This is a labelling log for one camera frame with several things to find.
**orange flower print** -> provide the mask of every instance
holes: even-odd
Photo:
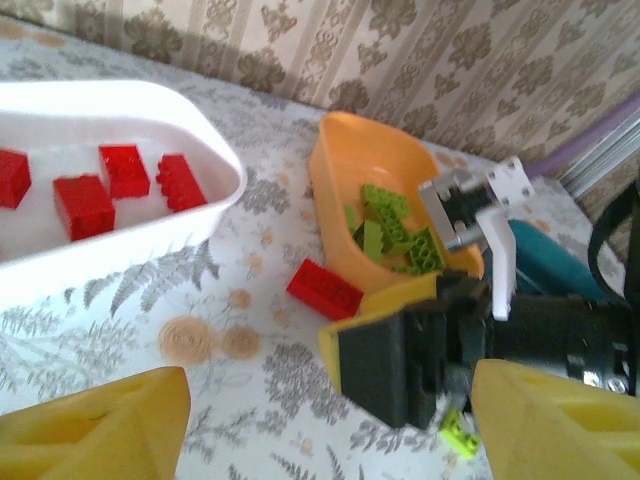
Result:
[[[467,163],[467,161],[462,158],[462,157],[456,157],[453,159],[453,163],[455,164],[456,167],[458,168],[467,168],[469,166],[469,164]]]
[[[445,167],[454,168],[456,166],[456,162],[453,158],[449,156],[448,153],[445,152],[436,152],[436,158],[440,163],[442,163]]]
[[[224,334],[222,350],[236,360],[250,360],[260,351],[260,336],[248,325],[234,325]]]
[[[279,173],[278,181],[286,187],[287,185],[289,185],[289,174],[286,172]]]
[[[284,306],[278,295],[275,295],[271,299],[269,312],[271,312],[271,318],[276,325],[279,325],[283,328],[288,328],[292,325],[291,315],[293,314],[294,310],[293,308],[287,308],[286,306]]]
[[[278,306],[272,306],[270,310],[271,317],[277,325],[286,328],[291,324],[291,314],[288,310]]]
[[[258,224],[258,230],[251,233],[260,237],[260,245],[262,246],[262,248],[267,248],[273,243],[273,230],[271,229],[271,227],[265,228],[262,225]]]
[[[58,35],[53,35],[51,33],[36,33],[31,38],[33,38],[40,45],[44,45],[45,47],[60,48],[64,45],[64,38]]]
[[[309,437],[302,438],[302,434],[298,433],[297,437],[289,442],[289,445],[299,449],[301,454],[313,457],[313,441]]]
[[[19,40],[29,36],[27,31],[11,20],[0,20],[0,38]]]
[[[536,220],[535,226],[538,227],[544,233],[549,233],[551,231],[551,225],[549,225],[544,220]]]
[[[248,268],[247,280],[261,274],[264,268],[264,260],[256,252],[245,253],[245,256],[238,263]]]
[[[444,456],[443,460],[447,462],[447,468],[454,469],[458,464],[458,455],[455,452],[449,452]]]
[[[168,321],[158,335],[161,355],[184,367],[201,365],[216,352],[213,328],[197,317],[184,315]]]
[[[229,308],[245,310],[251,306],[251,294],[244,288],[231,290],[228,297]]]
[[[234,288],[229,290],[224,301],[226,305],[214,315],[219,330],[224,330],[231,320],[246,318],[245,311],[251,307],[251,294],[245,288]]]
[[[315,221],[315,215],[313,214],[313,212],[311,210],[301,210],[300,211],[300,218],[307,225],[311,225]]]

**lego brick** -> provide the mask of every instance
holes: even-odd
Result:
[[[373,220],[364,221],[363,251],[373,262],[382,263],[382,227]]]
[[[409,250],[409,257],[411,263],[420,269],[421,274],[441,270],[445,265],[438,244],[428,227],[413,234],[413,246]]]
[[[390,192],[382,187],[372,184],[365,184],[360,189],[363,203],[373,203],[375,205],[389,205],[398,217],[407,218],[409,216],[409,199],[399,193]]]
[[[382,225],[383,253],[389,253],[398,245],[401,245],[401,249],[405,250],[406,244],[411,244],[412,239],[409,232],[404,228],[400,217],[390,205],[367,203],[365,217]]]
[[[183,155],[164,155],[158,163],[158,171],[156,181],[161,185],[171,211],[181,212],[207,203]]]
[[[83,240],[115,228],[115,208],[98,175],[53,181],[56,211],[70,240]]]
[[[440,429],[442,437],[467,460],[472,459],[480,448],[480,438],[465,432],[460,426],[460,412],[449,410]]]
[[[353,317],[363,297],[363,292],[308,258],[291,279],[287,292],[332,321]]]
[[[347,228],[353,235],[358,229],[358,221],[356,220],[356,212],[351,205],[345,205],[344,215],[347,217]]]
[[[0,149],[0,207],[18,208],[30,187],[27,155]]]
[[[99,151],[111,198],[149,195],[151,181],[135,145],[101,145]]]

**red lego brick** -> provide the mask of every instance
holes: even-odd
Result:
[[[151,181],[138,147],[101,145],[98,148],[111,198],[140,198],[149,195]]]
[[[116,211],[98,175],[56,178],[53,191],[56,211],[72,242],[114,229]]]
[[[364,295],[308,258],[291,279],[287,292],[334,322],[355,316]]]
[[[207,203],[183,155],[164,155],[158,163],[157,182],[167,198],[167,207],[181,212]]]
[[[18,208],[31,187],[27,155],[0,149],[0,207]]]

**patterned wallpaper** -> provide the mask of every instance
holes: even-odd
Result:
[[[0,13],[525,164],[640,88],[638,0],[0,0]]]

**screw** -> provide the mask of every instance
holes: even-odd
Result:
[[[607,388],[616,393],[627,393],[627,386],[619,377],[612,377],[607,380]]]

